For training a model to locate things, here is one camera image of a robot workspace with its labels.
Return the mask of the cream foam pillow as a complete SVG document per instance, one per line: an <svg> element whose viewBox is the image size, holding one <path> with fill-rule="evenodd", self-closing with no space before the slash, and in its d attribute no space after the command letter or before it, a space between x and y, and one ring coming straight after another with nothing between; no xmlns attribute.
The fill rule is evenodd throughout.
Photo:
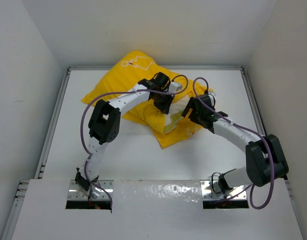
<svg viewBox="0 0 307 240"><path fill-rule="evenodd" d="M178 121L182 117L182 112L186 108L188 102L189 98L184 97L183 99L170 105L169 113L165 115L165 123L163 128L164 134L171 132L177 126Z"/></svg>

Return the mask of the yellow printed pillowcase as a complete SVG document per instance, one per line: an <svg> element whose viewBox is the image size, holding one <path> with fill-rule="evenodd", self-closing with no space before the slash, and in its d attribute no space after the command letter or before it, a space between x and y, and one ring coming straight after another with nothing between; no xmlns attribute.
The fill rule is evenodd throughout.
<svg viewBox="0 0 307 240"><path fill-rule="evenodd" d="M175 96L171 104L183 98L190 99L196 94L202 95L207 89L206 86L197 81L186 80L179 73L158 65L153 58L145 53L134 50L116 63L81 101L84 104L88 104L92 98L100 94L128 91L140 80L150 80L159 72L167 75L171 80L175 79L176 82L186 87L184 92ZM166 114L161 113L154 107L152 100L132 108L123 115L123 119L148 126L163 149L190 138L202 129L200 125L190 121L188 118L181 117L172 131L164 133L165 117Z"/></svg>

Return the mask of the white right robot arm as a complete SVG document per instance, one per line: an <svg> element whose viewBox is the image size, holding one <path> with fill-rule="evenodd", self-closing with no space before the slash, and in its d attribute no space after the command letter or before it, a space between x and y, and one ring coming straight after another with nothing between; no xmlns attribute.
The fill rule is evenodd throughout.
<svg viewBox="0 0 307 240"><path fill-rule="evenodd" d="M225 138L245 154L245 166L219 175L214 192L226 194L242 185L262 187L284 177L289 166L277 136L259 133L236 124L226 113L216 111L212 93L191 97L182 117Z"/></svg>

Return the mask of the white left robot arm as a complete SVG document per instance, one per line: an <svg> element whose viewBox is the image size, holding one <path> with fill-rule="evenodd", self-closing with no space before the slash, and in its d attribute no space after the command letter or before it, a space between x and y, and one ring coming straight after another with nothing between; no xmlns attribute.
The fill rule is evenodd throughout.
<svg viewBox="0 0 307 240"><path fill-rule="evenodd" d="M91 99L86 110L93 107L88 122L90 146L86 145L82 136L81 143L88 154L82 168L77 169L75 182L86 193L93 187L101 189L97 184L99 166L107 145L118 136L121 117L134 107L152 100L154 107L161 113L168 114L172 101L182 89L182 85L162 72L150 80L142 79L127 91L106 92Z"/></svg>

